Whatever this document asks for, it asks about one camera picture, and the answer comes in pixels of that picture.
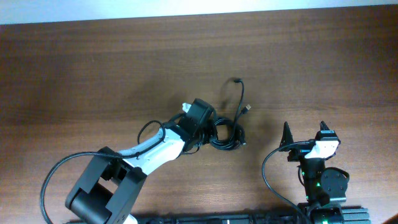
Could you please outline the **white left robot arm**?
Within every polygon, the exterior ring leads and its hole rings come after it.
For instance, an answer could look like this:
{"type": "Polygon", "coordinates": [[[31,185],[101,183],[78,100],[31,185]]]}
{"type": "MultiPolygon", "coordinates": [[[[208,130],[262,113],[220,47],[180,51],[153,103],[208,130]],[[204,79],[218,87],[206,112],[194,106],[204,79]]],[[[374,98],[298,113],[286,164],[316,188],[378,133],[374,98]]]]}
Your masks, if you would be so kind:
{"type": "Polygon", "coordinates": [[[201,99],[183,104],[179,121],[166,122],[150,139],[114,152],[108,147],[94,156],[67,195],[65,206],[85,223],[127,223],[147,176],[212,136],[215,109],[201,99]]]}

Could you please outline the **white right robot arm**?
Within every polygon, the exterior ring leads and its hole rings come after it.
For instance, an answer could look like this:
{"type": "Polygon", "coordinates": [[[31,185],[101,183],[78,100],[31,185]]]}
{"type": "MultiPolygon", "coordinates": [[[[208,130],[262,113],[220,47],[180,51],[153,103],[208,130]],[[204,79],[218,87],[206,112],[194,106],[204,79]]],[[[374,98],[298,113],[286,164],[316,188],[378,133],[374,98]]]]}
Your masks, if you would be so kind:
{"type": "Polygon", "coordinates": [[[298,204],[312,223],[343,223],[341,204],[346,201],[349,174],[325,162],[336,154],[341,141],[324,121],[313,139],[294,141],[289,124],[284,123],[281,150],[289,162],[299,162],[307,201],[298,204]]]}

